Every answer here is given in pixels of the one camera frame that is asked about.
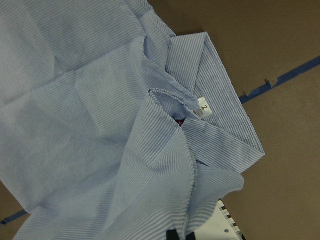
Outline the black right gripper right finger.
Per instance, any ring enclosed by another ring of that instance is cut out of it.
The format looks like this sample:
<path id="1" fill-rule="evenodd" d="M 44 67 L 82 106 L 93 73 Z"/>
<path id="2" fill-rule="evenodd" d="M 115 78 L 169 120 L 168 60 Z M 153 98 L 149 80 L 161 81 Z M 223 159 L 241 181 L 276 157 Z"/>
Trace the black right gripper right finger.
<path id="1" fill-rule="evenodd" d="M 196 240 L 196 235 L 194 232 L 191 232 L 186 236 L 186 240 Z"/>

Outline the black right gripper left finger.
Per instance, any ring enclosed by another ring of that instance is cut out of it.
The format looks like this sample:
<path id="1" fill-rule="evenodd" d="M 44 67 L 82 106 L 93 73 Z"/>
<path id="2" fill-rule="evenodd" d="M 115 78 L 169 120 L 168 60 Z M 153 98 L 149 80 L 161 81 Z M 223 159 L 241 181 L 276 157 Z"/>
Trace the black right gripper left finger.
<path id="1" fill-rule="evenodd" d="M 179 240 L 178 232 L 175 229 L 166 232 L 166 240 Z"/>

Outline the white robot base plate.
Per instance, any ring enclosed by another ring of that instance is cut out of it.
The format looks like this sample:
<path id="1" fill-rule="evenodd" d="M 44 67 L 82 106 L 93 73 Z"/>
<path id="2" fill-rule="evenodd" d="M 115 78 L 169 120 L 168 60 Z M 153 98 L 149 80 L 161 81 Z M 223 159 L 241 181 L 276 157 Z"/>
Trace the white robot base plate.
<path id="1" fill-rule="evenodd" d="M 245 236 L 219 200 L 212 217 L 195 232 L 196 240 L 245 240 Z"/>

